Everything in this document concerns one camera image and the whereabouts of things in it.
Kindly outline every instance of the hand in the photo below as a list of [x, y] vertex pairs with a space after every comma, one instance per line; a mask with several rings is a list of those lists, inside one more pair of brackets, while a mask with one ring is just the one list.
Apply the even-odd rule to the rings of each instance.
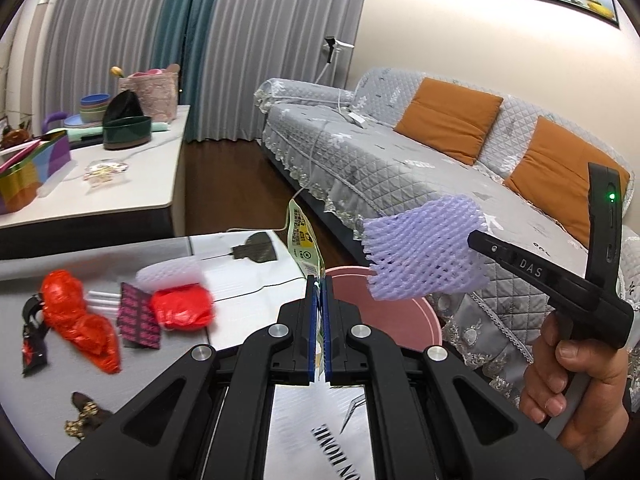
[[564, 412], [566, 399], [562, 391], [568, 381], [567, 370], [586, 372], [593, 378], [558, 438], [587, 469], [613, 449], [628, 425], [622, 405], [628, 367], [626, 350], [614, 350], [595, 339], [560, 341], [558, 320], [552, 313], [533, 343], [533, 356], [535, 362], [524, 373], [520, 410], [537, 424], [547, 415]]

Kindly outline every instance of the gray curtain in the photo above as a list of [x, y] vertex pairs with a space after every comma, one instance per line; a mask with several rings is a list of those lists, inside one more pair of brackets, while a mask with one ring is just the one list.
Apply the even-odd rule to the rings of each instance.
[[[209, 29], [197, 116], [198, 140], [254, 139], [262, 118], [253, 105], [271, 77], [315, 81], [325, 36], [353, 43], [364, 0], [217, 0]], [[344, 87], [343, 52], [324, 84]]]
[[44, 115], [76, 113], [87, 94], [114, 95], [111, 66], [148, 70], [162, 0], [59, 0], [42, 81]]

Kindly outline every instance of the orange cushion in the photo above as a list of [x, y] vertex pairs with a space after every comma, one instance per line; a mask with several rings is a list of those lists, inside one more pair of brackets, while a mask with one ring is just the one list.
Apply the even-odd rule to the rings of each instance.
[[425, 78], [394, 130], [471, 166], [502, 101], [502, 97]]
[[538, 117], [529, 147], [504, 185], [558, 220], [572, 237], [589, 247], [588, 162], [617, 170], [625, 195], [630, 178], [625, 168], [569, 130]]

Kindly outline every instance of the white table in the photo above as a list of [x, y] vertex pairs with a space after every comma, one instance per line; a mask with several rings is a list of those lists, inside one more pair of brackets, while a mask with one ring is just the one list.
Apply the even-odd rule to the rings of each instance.
[[[277, 320], [280, 306], [305, 295], [305, 279], [273, 232], [277, 261], [257, 264], [223, 256], [202, 262], [206, 286], [215, 298], [213, 323], [206, 331], [164, 332], [160, 350], [122, 348], [122, 371], [110, 376], [94, 367], [55, 332], [46, 337], [49, 365], [21, 376], [21, 311], [48, 272], [68, 269], [85, 290], [118, 292], [143, 266], [195, 254], [227, 254], [253, 232], [156, 240], [31, 260], [0, 262], [0, 404], [31, 454], [51, 475], [77, 441], [65, 435], [66, 420], [78, 418], [71, 393], [83, 392], [116, 411], [192, 346], [210, 342], [223, 349], [244, 342], [255, 330]], [[5, 431], [0, 431], [0, 446]]]
[[[153, 133], [143, 146], [72, 150], [77, 164], [49, 196], [0, 216], [0, 259], [184, 236], [182, 139], [189, 110], [178, 107], [170, 129]], [[125, 180], [91, 189], [84, 168], [104, 158], [129, 164]]]

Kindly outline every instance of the sofa backrest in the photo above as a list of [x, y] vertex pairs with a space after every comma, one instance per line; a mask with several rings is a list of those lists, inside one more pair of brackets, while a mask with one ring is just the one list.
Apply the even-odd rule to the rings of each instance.
[[360, 79], [351, 106], [354, 111], [368, 115], [377, 122], [393, 128], [402, 118], [425, 77], [489, 92], [504, 98], [498, 117], [489, 131], [478, 157], [478, 161], [489, 170], [502, 178], [507, 178], [511, 174], [527, 151], [538, 117], [542, 116], [560, 124], [607, 153], [629, 172], [630, 180], [623, 201], [623, 212], [626, 212], [634, 192], [635, 175], [632, 166], [613, 148], [577, 124], [517, 97], [450, 77], [397, 68], [373, 68]]

